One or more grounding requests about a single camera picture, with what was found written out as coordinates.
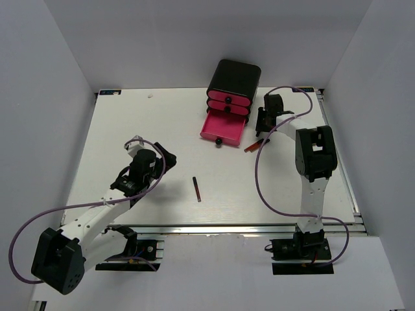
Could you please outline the dark red lip gloss tube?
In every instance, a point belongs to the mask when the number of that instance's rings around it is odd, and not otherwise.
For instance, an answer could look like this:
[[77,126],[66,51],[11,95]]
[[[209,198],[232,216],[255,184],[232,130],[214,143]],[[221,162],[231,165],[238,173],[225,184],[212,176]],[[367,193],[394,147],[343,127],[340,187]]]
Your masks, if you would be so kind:
[[193,185],[194,185],[194,188],[195,188],[197,202],[200,203],[202,201],[202,199],[201,199],[200,189],[198,187],[198,181],[197,181],[196,176],[193,176],[192,180],[193,180]]

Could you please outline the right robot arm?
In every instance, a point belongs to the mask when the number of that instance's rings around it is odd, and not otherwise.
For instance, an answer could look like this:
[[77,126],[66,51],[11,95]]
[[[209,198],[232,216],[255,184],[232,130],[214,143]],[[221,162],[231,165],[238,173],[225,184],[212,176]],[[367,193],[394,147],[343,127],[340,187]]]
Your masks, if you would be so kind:
[[302,182],[293,252],[306,259],[324,239],[322,211],[326,187],[337,168],[337,152],[330,126],[309,124],[283,107],[281,95],[264,96],[258,109],[256,135],[277,130],[295,142],[294,164]]

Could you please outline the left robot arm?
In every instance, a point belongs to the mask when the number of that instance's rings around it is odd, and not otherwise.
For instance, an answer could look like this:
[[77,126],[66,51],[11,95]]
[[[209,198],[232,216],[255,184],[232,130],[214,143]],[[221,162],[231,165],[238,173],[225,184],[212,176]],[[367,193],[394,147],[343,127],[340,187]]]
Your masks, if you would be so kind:
[[31,272],[63,295],[71,293],[84,274],[108,259],[120,261],[139,253],[137,233],[114,220],[128,212],[155,181],[176,165],[176,156],[154,143],[149,150],[138,141],[125,146],[132,157],[107,193],[84,214],[39,238]]

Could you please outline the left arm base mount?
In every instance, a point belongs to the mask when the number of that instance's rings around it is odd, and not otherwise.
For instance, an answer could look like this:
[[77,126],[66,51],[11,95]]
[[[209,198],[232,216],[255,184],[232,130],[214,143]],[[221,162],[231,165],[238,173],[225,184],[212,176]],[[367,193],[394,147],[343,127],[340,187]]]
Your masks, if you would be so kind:
[[126,238],[126,246],[120,254],[112,255],[108,260],[97,264],[96,271],[152,271],[160,268],[163,258],[164,241],[155,238],[139,238],[130,227],[116,225],[104,230],[104,233],[120,233]]

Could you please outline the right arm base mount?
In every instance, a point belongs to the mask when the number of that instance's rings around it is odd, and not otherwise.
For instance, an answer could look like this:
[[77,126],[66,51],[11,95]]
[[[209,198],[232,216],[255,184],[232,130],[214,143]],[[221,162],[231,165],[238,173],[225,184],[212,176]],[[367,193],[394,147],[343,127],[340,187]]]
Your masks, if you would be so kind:
[[274,275],[332,275],[331,250],[325,233],[294,232],[292,238],[273,239],[264,250],[272,255]]

